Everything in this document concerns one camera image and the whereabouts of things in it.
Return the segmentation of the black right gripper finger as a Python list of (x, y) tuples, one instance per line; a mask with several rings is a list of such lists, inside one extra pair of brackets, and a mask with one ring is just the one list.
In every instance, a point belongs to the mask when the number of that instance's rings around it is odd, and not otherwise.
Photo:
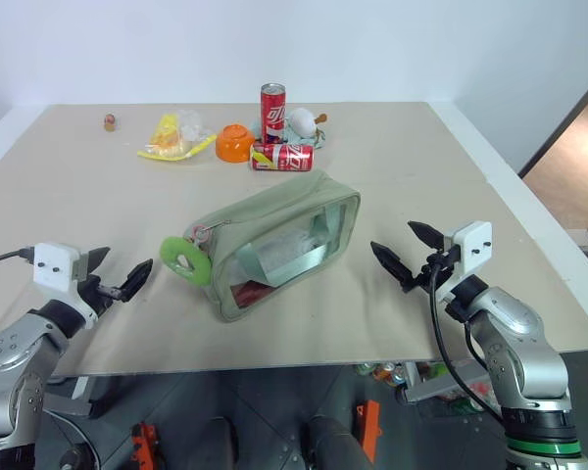
[(390, 248), (374, 241), (370, 242), (370, 247), (380, 265), (399, 282), (405, 293), (410, 292), (417, 285), (412, 272)]
[(443, 233), (424, 222), (410, 220), (408, 225), (416, 237), (427, 247), (436, 251), (445, 250), (445, 235)]

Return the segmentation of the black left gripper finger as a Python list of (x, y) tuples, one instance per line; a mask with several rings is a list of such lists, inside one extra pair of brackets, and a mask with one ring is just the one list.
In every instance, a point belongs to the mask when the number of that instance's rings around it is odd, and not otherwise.
[(95, 274), (94, 271), (102, 264), (110, 250), (110, 247), (100, 247), (87, 253), (86, 280), (100, 279), (100, 276)]
[(153, 267), (153, 260), (146, 259), (137, 264), (127, 275), (125, 281), (113, 289), (112, 298), (116, 301), (130, 301), (145, 285)]

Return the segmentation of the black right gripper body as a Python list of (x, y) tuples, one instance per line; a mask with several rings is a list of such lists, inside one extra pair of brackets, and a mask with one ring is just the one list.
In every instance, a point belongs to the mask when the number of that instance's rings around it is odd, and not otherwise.
[(436, 278), (436, 287), (441, 287), (454, 273), (455, 264), (461, 259), (461, 248), (453, 246), (448, 252), (437, 252), (426, 259), (426, 264), (421, 267), (420, 274), (416, 277), (416, 285), (424, 290), (430, 287), (430, 278), (435, 267), (439, 268)]

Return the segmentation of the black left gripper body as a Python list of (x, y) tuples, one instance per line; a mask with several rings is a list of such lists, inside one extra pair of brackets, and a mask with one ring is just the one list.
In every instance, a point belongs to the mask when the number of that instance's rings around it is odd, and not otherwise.
[(123, 292), (120, 288), (102, 285), (101, 278), (93, 274), (77, 283), (77, 291), (80, 298), (93, 310), (93, 313), (88, 315), (93, 321), (97, 321), (114, 302), (123, 301)]

